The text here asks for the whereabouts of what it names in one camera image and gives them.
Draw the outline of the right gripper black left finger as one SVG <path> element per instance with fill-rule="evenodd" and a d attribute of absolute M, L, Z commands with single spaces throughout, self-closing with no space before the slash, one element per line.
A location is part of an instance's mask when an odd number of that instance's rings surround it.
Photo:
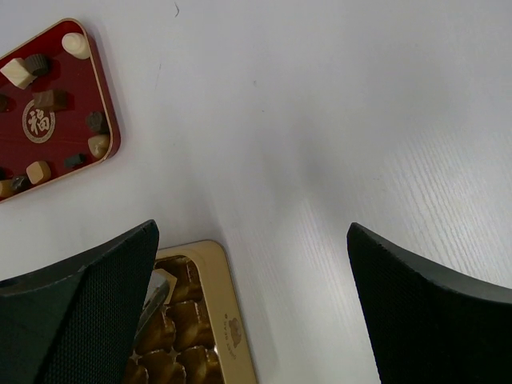
<path fill-rule="evenodd" d="M 159 230 L 153 220 L 1 282 L 3 383 L 120 383 Z"/>

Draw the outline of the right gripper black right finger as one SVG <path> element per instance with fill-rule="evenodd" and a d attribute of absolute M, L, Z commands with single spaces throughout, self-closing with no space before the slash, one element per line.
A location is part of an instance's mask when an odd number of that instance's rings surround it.
<path fill-rule="evenodd" d="M 352 223 L 347 250 L 383 383 L 509 383 L 511 290 Z"/>

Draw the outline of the grey white chocolate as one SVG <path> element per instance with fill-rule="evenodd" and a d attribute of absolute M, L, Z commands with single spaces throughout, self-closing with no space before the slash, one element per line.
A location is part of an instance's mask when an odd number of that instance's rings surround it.
<path fill-rule="evenodd" d="M 168 305 L 177 282 L 177 278 L 164 269 L 153 270 L 146 292 L 144 307 Z"/>

